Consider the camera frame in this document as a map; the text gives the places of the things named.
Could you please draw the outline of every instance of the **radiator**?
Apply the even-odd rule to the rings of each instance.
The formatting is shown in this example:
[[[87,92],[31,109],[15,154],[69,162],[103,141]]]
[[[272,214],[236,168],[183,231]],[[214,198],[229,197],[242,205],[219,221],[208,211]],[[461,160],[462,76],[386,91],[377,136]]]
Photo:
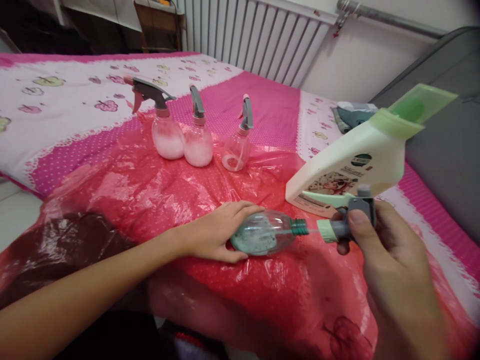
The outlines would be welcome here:
[[[184,50],[299,88],[337,15],[292,0],[176,0]]]

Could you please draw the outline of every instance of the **pink bedsheet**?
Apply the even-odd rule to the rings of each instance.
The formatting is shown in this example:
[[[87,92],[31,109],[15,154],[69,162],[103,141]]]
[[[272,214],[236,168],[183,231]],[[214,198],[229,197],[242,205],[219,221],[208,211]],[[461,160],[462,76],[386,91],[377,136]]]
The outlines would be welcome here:
[[[333,101],[302,92],[196,53],[162,55],[0,55],[0,172],[47,196],[83,164],[108,157],[118,138],[141,126],[123,74],[143,77],[178,100],[178,121],[191,122],[189,84],[200,90],[213,132],[237,126],[242,97],[253,104],[255,144],[295,148],[308,160],[341,134]],[[140,109],[149,111],[153,102]],[[399,186],[380,196],[422,232],[449,285],[472,318],[480,315],[480,252],[408,166]]]

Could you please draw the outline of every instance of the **bottle label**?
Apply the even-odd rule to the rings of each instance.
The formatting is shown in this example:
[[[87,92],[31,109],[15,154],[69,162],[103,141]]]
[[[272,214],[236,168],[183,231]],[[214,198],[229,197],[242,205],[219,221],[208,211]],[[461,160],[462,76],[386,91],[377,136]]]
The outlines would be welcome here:
[[[330,171],[313,181],[305,191],[322,195],[344,195],[353,193],[356,186],[368,181],[368,173],[372,166],[372,155],[361,153],[345,161],[336,171]],[[315,200],[301,193],[293,202],[295,206],[309,213],[331,218],[337,210],[330,204]]]
[[[332,205],[317,201],[303,194],[298,195],[293,199],[293,202],[296,207],[324,218],[331,218],[337,212]]]

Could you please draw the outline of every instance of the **left hand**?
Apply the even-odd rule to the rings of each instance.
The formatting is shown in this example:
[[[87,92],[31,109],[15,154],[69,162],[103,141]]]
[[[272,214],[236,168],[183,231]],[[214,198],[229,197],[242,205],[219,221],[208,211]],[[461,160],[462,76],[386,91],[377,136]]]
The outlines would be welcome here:
[[[186,256],[235,264],[248,255],[227,250],[225,244],[245,219],[265,210],[250,201],[225,202],[213,212],[177,227],[177,236],[184,239]]]

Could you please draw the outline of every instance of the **spray bottle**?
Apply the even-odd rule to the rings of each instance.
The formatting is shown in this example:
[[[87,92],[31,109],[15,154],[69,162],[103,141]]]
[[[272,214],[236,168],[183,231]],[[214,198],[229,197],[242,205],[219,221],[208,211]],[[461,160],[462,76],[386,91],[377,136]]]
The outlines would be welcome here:
[[[237,132],[226,142],[221,155],[221,163],[232,172],[243,169],[250,157],[249,132],[254,128],[254,114],[248,94],[243,96],[243,112],[238,118],[243,120]]]
[[[157,152],[164,159],[181,158],[184,155],[184,133],[180,125],[170,116],[170,110],[166,104],[168,100],[176,100],[177,98],[138,77],[125,76],[124,80],[127,84],[132,85],[132,91],[135,93],[132,114],[138,111],[142,101],[147,99],[155,101],[156,119],[151,126],[151,135]]]
[[[320,233],[326,243],[337,243],[340,240],[354,241],[348,223],[348,213],[352,210],[364,212],[372,226],[376,225],[375,199],[368,184],[361,184],[358,187],[357,196],[351,193],[324,195],[324,200],[331,203],[343,218],[317,220],[316,228],[308,228],[305,219],[293,219],[280,211],[265,210],[247,217],[231,237],[231,244],[236,250],[248,255],[264,256],[288,248],[297,236],[311,233]]]
[[[190,85],[193,126],[185,133],[185,159],[194,167],[207,166],[214,156],[212,133],[205,125],[205,109],[195,85]]]
[[[331,218],[331,196],[356,193],[369,184],[373,197],[396,185],[404,174],[405,141],[457,97],[418,84],[388,109],[380,109],[310,159],[286,184],[285,199],[310,213]]]

